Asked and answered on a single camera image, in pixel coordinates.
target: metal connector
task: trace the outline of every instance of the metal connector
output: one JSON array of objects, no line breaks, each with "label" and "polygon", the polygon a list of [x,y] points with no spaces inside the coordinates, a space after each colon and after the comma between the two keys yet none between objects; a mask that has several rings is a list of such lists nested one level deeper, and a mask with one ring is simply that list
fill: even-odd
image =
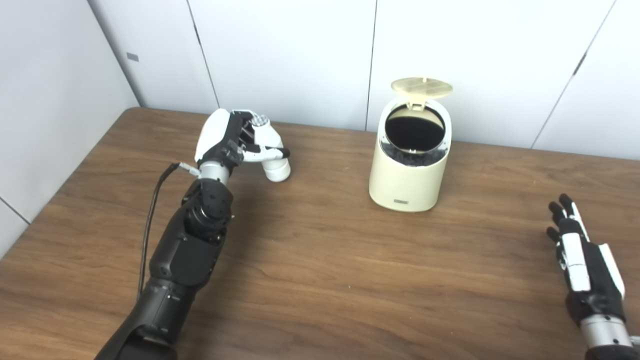
[{"label": "metal connector", "polygon": [[198,168],[196,167],[192,167],[187,163],[180,163],[179,167],[195,177],[200,176],[200,170],[198,170]]}]

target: white wall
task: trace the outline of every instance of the white wall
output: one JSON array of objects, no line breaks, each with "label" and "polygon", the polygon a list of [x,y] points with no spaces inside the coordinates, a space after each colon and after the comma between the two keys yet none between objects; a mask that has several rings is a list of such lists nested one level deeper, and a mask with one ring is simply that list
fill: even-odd
[{"label": "white wall", "polygon": [[4,202],[0,201],[0,258],[6,254],[28,225]]},{"label": "white wall", "polygon": [[398,97],[390,83],[432,76],[455,140],[530,147],[612,0],[378,0],[367,129]]},{"label": "white wall", "polygon": [[617,0],[535,149],[640,160],[640,3]]},{"label": "white wall", "polygon": [[190,0],[220,106],[364,129],[375,0]]},{"label": "white wall", "polygon": [[[0,2],[0,197],[32,221],[138,103],[85,0]],[[0,205],[6,249],[24,224]]]},{"label": "white wall", "polygon": [[186,0],[88,1],[142,106],[218,109]]}]

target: black joint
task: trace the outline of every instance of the black joint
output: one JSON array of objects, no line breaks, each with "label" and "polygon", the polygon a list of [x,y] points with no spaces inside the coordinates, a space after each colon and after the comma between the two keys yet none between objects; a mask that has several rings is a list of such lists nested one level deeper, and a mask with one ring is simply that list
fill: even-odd
[{"label": "black joint", "polygon": [[584,354],[585,360],[638,360],[638,351],[623,345],[593,347]]}]

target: panel seam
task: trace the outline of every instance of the panel seam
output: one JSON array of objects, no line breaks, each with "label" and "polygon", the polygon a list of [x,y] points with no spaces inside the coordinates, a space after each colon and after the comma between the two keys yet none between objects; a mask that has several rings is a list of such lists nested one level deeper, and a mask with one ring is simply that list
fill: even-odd
[{"label": "panel seam", "polygon": [[378,18],[378,0],[376,0],[376,8],[373,13],[373,35],[371,37],[371,61],[369,62],[369,86],[367,89],[367,111],[364,117],[364,131],[367,131],[367,123],[369,121],[369,99],[371,98],[371,74],[373,73],[373,48],[376,44],[376,19]]},{"label": "panel seam", "polygon": [[27,223],[27,225],[31,225],[31,222],[29,220],[27,220],[24,216],[22,216],[22,214],[20,214],[13,206],[9,205],[9,203],[6,200],[4,200],[1,196],[0,196],[0,202],[2,202],[4,205],[6,205],[7,208],[13,211],[16,215],[18,215],[18,217],[21,218],[22,221]]},{"label": "panel seam", "polygon": [[551,108],[551,112],[549,112],[549,116],[547,116],[547,119],[545,120],[544,124],[542,124],[542,127],[540,128],[540,131],[538,131],[538,135],[536,135],[536,138],[533,140],[533,143],[531,144],[530,149],[533,149],[536,146],[536,143],[540,139],[540,135],[542,135],[542,132],[545,130],[545,127],[549,123],[549,120],[551,119],[551,116],[554,114],[554,111],[556,110],[556,107],[560,103],[560,100],[562,99],[562,96],[564,95],[564,92],[569,87],[569,84],[571,83],[571,80],[573,80],[575,75],[578,73],[578,70],[580,69],[580,66],[584,62],[584,59],[586,59],[586,57],[587,57],[587,53],[589,52],[589,49],[591,49],[591,46],[593,45],[593,42],[596,40],[596,37],[600,33],[600,30],[602,29],[602,26],[607,21],[607,18],[609,17],[609,14],[611,13],[611,10],[613,10],[613,7],[616,5],[617,2],[618,2],[618,0],[614,0],[613,3],[611,4],[611,7],[609,7],[609,11],[607,11],[607,14],[604,15],[604,19],[602,19],[602,22],[600,23],[600,26],[596,30],[596,33],[591,38],[591,41],[590,41],[589,45],[587,45],[587,49],[584,51],[584,54],[582,54],[582,57],[580,58],[580,62],[578,63],[576,68],[573,70],[573,74],[569,77],[569,80],[564,85],[564,88],[562,89],[562,92],[560,93],[560,96],[557,98],[556,103],[554,104],[554,107]]}]

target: trash can lid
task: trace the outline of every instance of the trash can lid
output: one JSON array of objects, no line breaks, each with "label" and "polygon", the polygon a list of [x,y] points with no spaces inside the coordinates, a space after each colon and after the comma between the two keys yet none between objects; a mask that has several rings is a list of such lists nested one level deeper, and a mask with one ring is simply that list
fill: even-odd
[{"label": "trash can lid", "polygon": [[395,92],[422,102],[426,99],[437,99],[449,95],[453,86],[442,80],[430,78],[403,78],[391,83]]}]

